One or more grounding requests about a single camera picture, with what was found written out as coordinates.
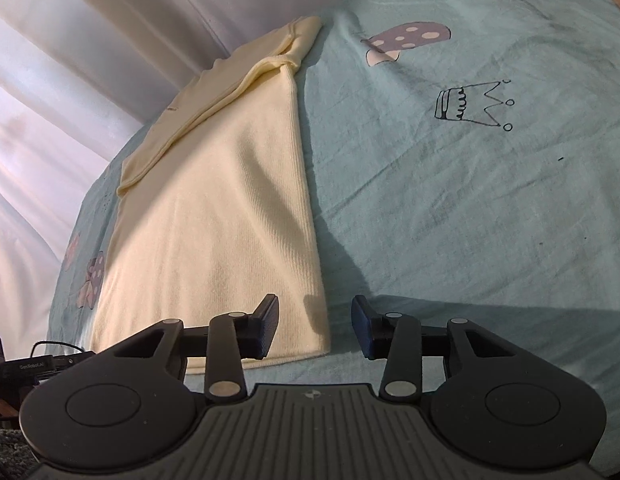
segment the white curtain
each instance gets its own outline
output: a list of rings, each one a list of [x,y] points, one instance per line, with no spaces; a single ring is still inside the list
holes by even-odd
[[[80,202],[125,141],[247,41],[337,0],[0,0],[0,336],[45,338]]]

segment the silver screw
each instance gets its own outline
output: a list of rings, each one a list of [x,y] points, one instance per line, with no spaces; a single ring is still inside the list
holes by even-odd
[[[241,387],[234,381],[217,381],[210,386],[210,393],[215,397],[232,397],[240,390]]]
[[[385,385],[385,392],[392,397],[410,397],[417,392],[417,387],[409,381],[392,381]]]

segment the crown print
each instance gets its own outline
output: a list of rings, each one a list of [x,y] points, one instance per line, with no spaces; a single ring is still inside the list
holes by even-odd
[[[503,104],[512,106],[514,101],[509,99],[503,102],[490,93],[502,83],[509,82],[509,79],[504,79],[442,90],[437,98],[435,117],[445,121],[468,121],[485,126],[502,126],[494,116],[495,107]],[[509,132],[512,124],[503,124],[503,129]]]

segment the mattress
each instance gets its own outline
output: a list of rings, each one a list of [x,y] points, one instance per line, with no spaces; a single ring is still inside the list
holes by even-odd
[[[383,363],[349,326],[355,294],[424,324],[467,317],[596,389],[608,426],[592,465],[619,470],[620,11],[343,0],[321,17],[296,80],[333,348],[248,383],[378,385]],[[120,165],[149,126],[84,200],[51,339],[89,333]],[[427,360],[424,388],[442,378]]]

